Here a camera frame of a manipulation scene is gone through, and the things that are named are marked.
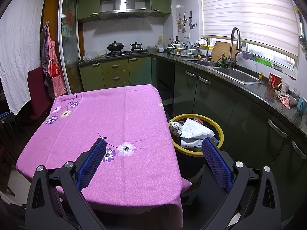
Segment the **white paper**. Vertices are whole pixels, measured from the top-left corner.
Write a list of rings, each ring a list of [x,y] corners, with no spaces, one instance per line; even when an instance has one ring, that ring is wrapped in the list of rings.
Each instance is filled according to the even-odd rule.
[[[183,124],[180,136],[181,147],[186,149],[201,148],[203,140],[212,137],[214,137],[214,132],[211,129],[188,118]]]

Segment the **black bin with yellow rim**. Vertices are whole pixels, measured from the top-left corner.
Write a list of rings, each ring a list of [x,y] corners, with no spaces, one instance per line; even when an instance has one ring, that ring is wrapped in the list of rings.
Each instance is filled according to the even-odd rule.
[[[178,122],[182,119],[187,119],[187,118],[199,118],[199,119],[205,121],[207,123],[207,125],[211,125],[211,127],[214,128],[215,132],[219,136],[218,137],[218,143],[217,143],[216,146],[218,148],[220,148],[223,145],[223,143],[224,143],[224,133],[223,133],[222,128],[214,120],[212,120],[208,117],[205,117],[205,116],[200,115],[200,114],[189,113],[189,114],[181,114],[181,115],[175,116],[170,121]],[[172,140],[172,143],[174,145],[175,150],[182,153],[183,155],[191,156],[191,157],[204,158],[202,152],[193,152],[193,151],[190,151],[188,149],[185,149],[185,148],[179,146],[174,140]],[[191,177],[191,178],[188,179],[188,181],[190,181],[192,183],[192,185],[190,186],[190,188],[186,192],[184,192],[182,194],[182,197],[189,196],[189,195],[193,194],[195,192],[195,190],[200,186],[204,169],[205,169],[205,167],[203,166],[194,177]]]

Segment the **green kitchen cabinets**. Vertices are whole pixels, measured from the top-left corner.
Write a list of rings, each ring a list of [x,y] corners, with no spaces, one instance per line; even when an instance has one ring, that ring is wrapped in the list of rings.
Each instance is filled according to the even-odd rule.
[[[152,84],[172,116],[199,114],[223,130],[222,149],[249,167],[272,167],[281,219],[306,199],[306,115],[285,107],[265,83],[240,84],[168,55],[79,64],[84,90]]]

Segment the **steel kitchen faucet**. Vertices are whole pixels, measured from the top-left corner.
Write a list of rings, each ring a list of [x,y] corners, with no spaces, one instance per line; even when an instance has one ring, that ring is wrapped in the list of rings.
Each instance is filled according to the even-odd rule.
[[[237,33],[236,44],[234,45],[235,33]],[[231,69],[233,65],[236,63],[236,57],[241,52],[241,33],[239,28],[234,27],[231,36],[230,36],[230,48],[229,48],[229,57],[226,61],[228,64],[228,68]]]

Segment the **pink floral tablecloth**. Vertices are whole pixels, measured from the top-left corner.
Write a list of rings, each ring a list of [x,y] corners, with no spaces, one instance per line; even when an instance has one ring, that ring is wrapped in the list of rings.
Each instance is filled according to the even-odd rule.
[[[166,211],[183,226],[181,177],[162,100],[152,85],[60,96],[20,154],[16,168],[32,179],[39,166],[72,170],[95,209],[117,214]]]

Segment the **pink apron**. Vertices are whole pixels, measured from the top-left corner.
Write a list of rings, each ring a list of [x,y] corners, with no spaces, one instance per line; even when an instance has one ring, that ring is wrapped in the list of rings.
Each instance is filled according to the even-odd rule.
[[[43,43],[41,52],[41,66],[44,73],[44,85],[47,87],[51,99],[67,93],[62,75],[61,65],[55,51],[55,41],[51,39],[49,21],[43,27]]]

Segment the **pink dish rag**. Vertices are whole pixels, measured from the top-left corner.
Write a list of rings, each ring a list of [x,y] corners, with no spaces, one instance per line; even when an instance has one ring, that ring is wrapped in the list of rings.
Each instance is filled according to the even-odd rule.
[[[292,106],[297,106],[298,101],[288,94],[286,91],[275,90],[275,96],[286,108],[290,109]]]

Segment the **steel sink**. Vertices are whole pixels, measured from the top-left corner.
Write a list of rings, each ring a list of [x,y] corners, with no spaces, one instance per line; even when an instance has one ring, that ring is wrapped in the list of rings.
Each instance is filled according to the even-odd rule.
[[[212,67],[212,69],[219,74],[231,78],[232,80],[243,85],[255,85],[262,83],[260,79],[237,69],[230,69],[226,67]]]

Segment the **teal cup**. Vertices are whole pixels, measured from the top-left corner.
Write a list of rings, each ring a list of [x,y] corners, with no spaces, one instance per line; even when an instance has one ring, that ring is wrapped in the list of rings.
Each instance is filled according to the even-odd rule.
[[[297,104],[297,113],[303,116],[307,112],[307,100],[300,96]]]

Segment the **white mug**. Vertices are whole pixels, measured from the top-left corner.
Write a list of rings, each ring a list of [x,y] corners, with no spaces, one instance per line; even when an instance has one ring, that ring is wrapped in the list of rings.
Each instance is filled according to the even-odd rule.
[[[279,91],[285,91],[285,92],[288,92],[288,90],[289,90],[289,85],[287,84],[287,83],[280,83],[279,85],[278,85],[278,90]]]

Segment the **red mug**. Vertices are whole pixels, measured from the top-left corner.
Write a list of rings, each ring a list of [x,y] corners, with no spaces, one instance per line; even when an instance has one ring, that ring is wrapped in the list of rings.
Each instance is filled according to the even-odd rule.
[[[275,89],[278,90],[279,84],[282,82],[282,77],[278,76],[277,74],[274,73],[269,73],[269,78],[268,78],[268,85]]]

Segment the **wooden cutting board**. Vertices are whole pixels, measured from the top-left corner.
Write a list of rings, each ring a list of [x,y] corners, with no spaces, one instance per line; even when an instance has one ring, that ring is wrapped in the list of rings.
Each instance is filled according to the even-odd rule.
[[[229,48],[230,43],[216,41],[214,48],[212,49],[211,60],[217,62],[223,54],[225,54],[225,58],[229,57]]]

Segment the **black wok with lid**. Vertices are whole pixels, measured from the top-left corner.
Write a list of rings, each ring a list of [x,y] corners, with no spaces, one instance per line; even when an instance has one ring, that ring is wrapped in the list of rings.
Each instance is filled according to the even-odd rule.
[[[113,43],[109,44],[107,46],[107,50],[112,52],[121,51],[124,48],[124,45],[120,42],[114,41]]]

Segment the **white curtain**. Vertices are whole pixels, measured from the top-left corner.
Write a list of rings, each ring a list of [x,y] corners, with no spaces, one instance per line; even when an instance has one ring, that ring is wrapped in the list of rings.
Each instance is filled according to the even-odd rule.
[[[1,83],[15,115],[30,101],[28,72],[41,65],[44,1],[12,0],[1,17]]]

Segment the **white window blind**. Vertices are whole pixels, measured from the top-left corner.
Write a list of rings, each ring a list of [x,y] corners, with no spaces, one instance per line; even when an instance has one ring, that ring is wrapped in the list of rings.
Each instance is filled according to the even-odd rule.
[[[203,34],[242,40],[284,55],[299,55],[299,29],[292,0],[202,0]]]

